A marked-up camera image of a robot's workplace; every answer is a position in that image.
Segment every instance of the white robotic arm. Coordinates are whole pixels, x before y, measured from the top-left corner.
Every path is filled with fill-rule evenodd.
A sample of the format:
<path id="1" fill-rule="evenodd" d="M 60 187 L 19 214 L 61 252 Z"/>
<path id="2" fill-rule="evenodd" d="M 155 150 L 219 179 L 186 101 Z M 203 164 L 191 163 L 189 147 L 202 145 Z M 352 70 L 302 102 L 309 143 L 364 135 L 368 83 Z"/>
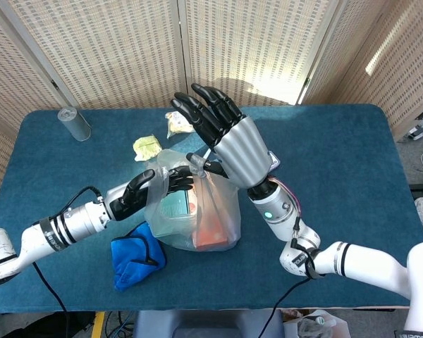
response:
<path id="1" fill-rule="evenodd" d="M 387 253 L 354 244 L 336 242 L 319 250 L 320 238 L 303 223 L 295 195 L 275 177 L 268 177 L 271 159 L 252 119 L 218 89 L 198 84 L 191 87 L 209 109 L 182 93 L 176 93 L 171 104 L 216 154 L 228 178 L 247 189 L 277 238 L 287 242 L 281 265 L 294 275 L 320 278 L 335 273 L 410 299 L 405 325 L 410 332 L 404 334 L 411 336 L 405 337 L 423 337 L 423 243 L 410 251 L 407 268 Z"/>
<path id="2" fill-rule="evenodd" d="M 336 242 L 321 251 L 318 234 L 302 221 L 295 195 L 275 177 L 268 176 L 271 157 L 252 119 L 243 115 L 221 91 L 198 84 L 192 88 L 213 113 L 183 93 L 176 93 L 171 103 L 218 157 L 220 164 L 206 162 L 204 169 L 247 189 L 250 200 L 273 233 L 286 242 L 281 265 L 294 275 L 320 278 L 335 273 L 410 299 L 407 331 L 403 334 L 412 336 L 398 336 L 423 337 L 423 244 L 412 248 L 407 268 L 387 253 L 354 244 Z M 168 192 L 190 188 L 192 180 L 185 181 L 190 175 L 187 169 L 170 172 Z M 23 232 L 19 257 L 5 230 L 0 229 L 0 284 L 32 262 L 102 231 L 110 220 L 122 220 L 140 210 L 145 206 L 147 186 L 153 177 L 153 170 L 147 170 L 128 184 L 109 191 L 105 200 L 98 196 L 97 202 L 40 220 Z"/>
<path id="3" fill-rule="evenodd" d="M 189 167 L 171 169 L 167 175 L 168 194 L 191 188 Z M 5 229 L 0 228 L 0 284 L 9 281 L 33 262 L 101 232 L 110 220 L 124 220 L 144 208 L 148 186 L 154 176 L 152 169 L 146 170 L 133 180 L 109 190 L 105 199 L 94 187 L 82 189 L 79 194 L 91 189 L 97 200 L 69 208 L 75 197 L 56 215 L 43 218 L 25 229 L 19 256 Z"/>

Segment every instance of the sunlight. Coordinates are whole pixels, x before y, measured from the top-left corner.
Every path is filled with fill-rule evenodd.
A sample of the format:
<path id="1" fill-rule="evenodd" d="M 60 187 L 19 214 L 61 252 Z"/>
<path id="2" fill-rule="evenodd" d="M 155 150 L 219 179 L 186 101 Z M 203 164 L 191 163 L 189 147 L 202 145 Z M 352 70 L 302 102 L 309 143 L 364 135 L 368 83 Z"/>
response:
<path id="1" fill-rule="evenodd" d="M 252 88 L 248 92 L 276 99 L 294 105 L 301 90 L 302 83 L 291 82 L 287 78 L 273 79 L 265 76 L 251 81 Z"/>
<path id="2" fill-rule="evenodd" d="M 381 57 L 383 56 L 383 54 L 387 51 L 388 46 L 394 43 L 396 38 L 399 36 L 400 27 L 406 21 L 406 18 L 409 15 L 410 11 L 412 10 L 413 5 L 414 5 L 414 2 L 411 1 L 409 7 L 403 12 L 403 14 L 401 14 L 398 21 L 396 21 L 396 24 L 393 26 L 392 30 L 389 32 L 389 34 L 385 38 L 382 45 L 378 48 L 377 52 L 374 53 L 371 61 L 368 62 L 367 67 L 365 67 L 365 72 L 369 76 L 373 75 L 373 72 L 376 69 L 376 66 L 381 60 Z"/>

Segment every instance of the translucent plastic bag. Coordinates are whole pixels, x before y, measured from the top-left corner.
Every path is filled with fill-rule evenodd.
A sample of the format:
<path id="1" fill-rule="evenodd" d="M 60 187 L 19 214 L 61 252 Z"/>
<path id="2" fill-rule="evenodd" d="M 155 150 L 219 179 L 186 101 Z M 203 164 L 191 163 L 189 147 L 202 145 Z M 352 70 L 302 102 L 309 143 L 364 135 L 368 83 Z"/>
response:
<path id="1" fill-rule="evenodd" d="M 165 117 L 168 119 L 167 138 L 175 134 L 195 131 L 193 126 L 190 123 L 188 123 L 186 118 L 184 118 L 182 114 L 180 114 L 178 111 L 171 111 L 169 113 L 166 113 Z"/>
<path id="2" fill-rule="evenodd" d="M 190 166 L 194 187 L 167 196 L 168 171 L 180 165 Z M 163 150 L 147 167 L 156 175 L 150 181 L 145 218 L 157 239 L 190 251 L 224 251 L 236 245 L 241 223 L 237 187 L 172 150 Z"/>

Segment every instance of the pink cable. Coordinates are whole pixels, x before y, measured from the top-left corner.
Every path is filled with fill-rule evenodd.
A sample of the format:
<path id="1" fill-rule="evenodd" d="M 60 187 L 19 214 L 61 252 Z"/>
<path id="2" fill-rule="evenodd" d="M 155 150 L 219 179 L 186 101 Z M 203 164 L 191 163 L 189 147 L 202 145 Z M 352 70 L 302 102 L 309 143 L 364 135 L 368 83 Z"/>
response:
<path id="1" fill-rule="evenodd" d="M 302 215 L 301 203 L 299 202 L 299 199 L 296 197 L 296 195 L 291 191 L 291 189 L 289 189 L 282 181 L 280 181 L 276 177 L 270 177 L 269 180 L 280 185 L 281 188 L 287 192 L 287 194 L 291 195 L 291 197 L 293 198 L 296 204 L 296 207 L 298 208 L 298 215 L 301 216 Z"/>

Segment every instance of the blue cloth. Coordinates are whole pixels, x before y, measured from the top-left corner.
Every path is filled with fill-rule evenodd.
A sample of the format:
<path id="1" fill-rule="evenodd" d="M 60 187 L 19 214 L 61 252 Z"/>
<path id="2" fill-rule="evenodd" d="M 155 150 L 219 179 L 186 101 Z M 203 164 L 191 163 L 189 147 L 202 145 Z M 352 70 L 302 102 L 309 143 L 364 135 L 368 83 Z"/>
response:
<path id="1" fill-rule="evenodd" d="M 141 173 L 132 144 L 153 134 L 164 149 L 205 153 L 197 134 L 166 139 L 172 109 L 82 111 L 92 136 L 75 141 L 56 111 L 36 111 L 21 127 L 0 189 L 0 227 L 20 251 L 22 231 L 57 212 L 80 188 L 105 193 Z M 268 149 L 281 160 L 274 174 L 298 196 L 321 248 L 336 241 L 381 249 L 403 265 L 423 241 L 423 228 L 384 113 L 376 106 L 243 108 Z M 85 194 L 74 206 L 90 201 Z M 163 246 L 168 263 L 125 292 L 114 289 L 110 242 L 144 221 L 143 212 L 38 261 L 70 311 L 167 308 L 268 308 L 300 278 L 278 261 L 279 241 L 239 192 L 241 239 L 225 252 L 188 252 Z M 288 296 L 287 307 L 392 306 L 407 300 L 336 275 Z M 30 267 L 0 286 L 0 312 L 58 311 L 56 299 Z"/>
<path id="2" fill-rule="evenodd" d="M 126 236 L 111 241 L 114 287 L 125 291 L 166 265 L 160 243 L 143 222 Z"/>

